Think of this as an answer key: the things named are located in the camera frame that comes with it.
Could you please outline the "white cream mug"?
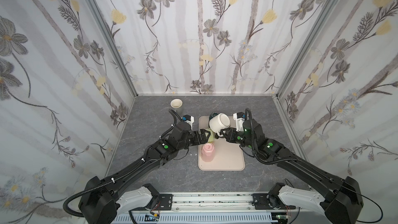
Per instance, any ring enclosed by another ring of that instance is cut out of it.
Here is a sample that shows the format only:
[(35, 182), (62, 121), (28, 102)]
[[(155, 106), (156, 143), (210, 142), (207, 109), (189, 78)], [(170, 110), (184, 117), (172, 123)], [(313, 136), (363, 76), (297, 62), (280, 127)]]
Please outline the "white cream mug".
[(214, 134), (217, 134), (220, 138), (223, 138), (221, 130), (229, 128), (230, 125), (231, 125), (230, 118), (224, 113), (212, 117), (211, 120), (209, 121), (210, 129), (214, 132)]

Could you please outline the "grey mug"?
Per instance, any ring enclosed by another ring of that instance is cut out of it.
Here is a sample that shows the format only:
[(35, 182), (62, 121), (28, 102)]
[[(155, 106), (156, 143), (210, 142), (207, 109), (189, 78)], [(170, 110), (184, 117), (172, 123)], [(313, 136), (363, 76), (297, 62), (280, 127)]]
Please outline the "grey mug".
[(181, 99), (173, 99), (170, 105), (180, 117), (183, 116), (183, 102)]

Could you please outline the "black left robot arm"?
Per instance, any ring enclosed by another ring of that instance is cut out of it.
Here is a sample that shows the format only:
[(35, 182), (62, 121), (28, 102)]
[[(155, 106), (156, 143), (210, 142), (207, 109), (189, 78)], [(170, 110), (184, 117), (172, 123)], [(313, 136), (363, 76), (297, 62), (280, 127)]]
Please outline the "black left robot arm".
[(173, 117), (172, 126), (146, 147), (140, 158), (113, 175), (90, 179), (83, 191), (64, 201), (63, 210), (84, 218), (89, 224), (110, 224), (122, 210), (120, 201), (129, 185), (173, 160), (181, 150), (208, 142), (211, 132), (194, 131), (192, 116), (180, 117), (174, 110), (169, 112)]

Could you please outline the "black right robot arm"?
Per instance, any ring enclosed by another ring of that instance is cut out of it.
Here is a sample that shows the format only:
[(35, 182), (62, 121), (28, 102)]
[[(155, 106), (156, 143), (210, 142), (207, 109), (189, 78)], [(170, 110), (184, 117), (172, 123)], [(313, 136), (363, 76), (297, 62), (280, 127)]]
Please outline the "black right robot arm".
[(312, 190), (295, 189), (276, 183), (267, 193), (271, 208), (296, 206), (325, 216), (333, 224), (356, 224), (366, 198), (359, 183), (350, 176), (330, 174), (297, 156), (282, 143), (267, 138), (250, 109), (237, 114), (237, 127), (221, 129), (219, 135), (229, 143), (251, 148), (251, 156), (263, 165), (276, 165), (296, 176)]

